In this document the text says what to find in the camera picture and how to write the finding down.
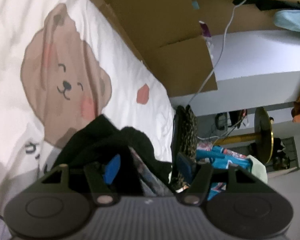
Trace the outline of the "leopard print garment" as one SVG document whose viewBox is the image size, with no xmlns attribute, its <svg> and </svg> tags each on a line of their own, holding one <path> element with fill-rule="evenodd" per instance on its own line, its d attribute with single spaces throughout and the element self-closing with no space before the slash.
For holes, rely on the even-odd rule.
<svg viewBox="0 0 300 240">
<path fill-rule="evenodd" d="M 179 191 L 189 183 L 185 181 L 184 176 L 177 167 L 177 154 L 183 153 L 192 161 L 196 161 L 196 149 L 198 144 L 197 117 L 190 105 L 186 107 L 178 106 L 174 116 L 173 138 L 171 144 L 172 150 L 172 173 L 170 186 Z"/>
</svg>

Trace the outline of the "teal patterned blanket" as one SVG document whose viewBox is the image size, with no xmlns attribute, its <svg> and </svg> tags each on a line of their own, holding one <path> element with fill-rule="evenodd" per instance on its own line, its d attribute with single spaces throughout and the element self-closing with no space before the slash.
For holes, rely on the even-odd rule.
<svg viewBox="0 0 300 240">
<path fill-rule="evenodd" d="M 251 171 L 252 161 L 245 155 L 233 152 L 211 142 L 200 142 L 196 149 L 196 161 L 210 163 L 213 168 L 228 169 L 230 165 L 238 165 Z"/>
</svg>

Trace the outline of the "light green blanket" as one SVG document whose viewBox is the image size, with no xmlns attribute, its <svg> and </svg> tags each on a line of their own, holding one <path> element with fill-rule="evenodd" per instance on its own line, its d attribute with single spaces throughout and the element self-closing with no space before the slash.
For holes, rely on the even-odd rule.
<svg viewBox="0 0 300 240">
<path fill-rule="evenodd" d="M 268 183 L 268 176 L 267 176 L 267 171 L 266 167 L 255 157 L 252 155 L 248 155 L 247 159 L 249 159 L 252 163 L 251 166 L 251 173 L 257 177 L 259 180 L 264 182 L 265 184 Z"/>
</svg>

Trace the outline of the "gold round side table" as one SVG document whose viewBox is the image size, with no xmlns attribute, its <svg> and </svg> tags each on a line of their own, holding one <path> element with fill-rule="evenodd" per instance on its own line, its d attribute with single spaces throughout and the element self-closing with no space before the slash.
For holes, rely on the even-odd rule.
<svg viewBox="0 0 300 240">
<path fill-rule="evenodd" d="M 270 117 L 264 107 L 258 107 L 254 117 L 254 133 L 226 136 L 215 141 L 216 145 L 237 144 L 254 141 L 256 146 L 253 156 L 262 164 L 270 162 L 273 155 L 274 133 Z"/>
</svg>

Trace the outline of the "white cabinet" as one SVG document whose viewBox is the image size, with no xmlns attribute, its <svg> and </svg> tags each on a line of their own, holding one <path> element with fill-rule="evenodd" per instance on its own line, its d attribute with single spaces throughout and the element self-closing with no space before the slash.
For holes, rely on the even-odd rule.
<svg viewBox="0 0 300 240">
<path fill-rule="evenodd" d="M 213 55 L 222 55 L 212 79 L 216 90 L 171 98 L 189 103 L 195 115 L 293 102 L 300 95 L 300 33 L 264 30 L 213 36 Z"/>
</svg>

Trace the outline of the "white bear print duvet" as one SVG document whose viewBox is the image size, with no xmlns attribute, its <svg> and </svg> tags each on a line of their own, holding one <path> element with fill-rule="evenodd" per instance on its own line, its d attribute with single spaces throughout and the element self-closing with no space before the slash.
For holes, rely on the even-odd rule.
<svg viewBox="0 0 300 240">
<path fill-rule="evenodd" d="M 0 0 L 0 239 L 4 208 L 105 115 L 155 166 L 142 193 L 168 196 L 174 110 L 162 83 L 90 0 Z"/>
</svg>

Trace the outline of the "brown cardboard sheet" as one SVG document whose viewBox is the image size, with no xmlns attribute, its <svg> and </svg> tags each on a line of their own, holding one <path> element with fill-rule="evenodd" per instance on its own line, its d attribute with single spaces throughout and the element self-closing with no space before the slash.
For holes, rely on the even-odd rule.
<svg viewBox="0 0 300 240">
<path fill-rule="evenodd" d="M 91 0 L 169 96 L 215 90 L 212 61 L 200 22 L 214 35 L 274 29 L 272 1 L 300 0 Z"/>
</svg>

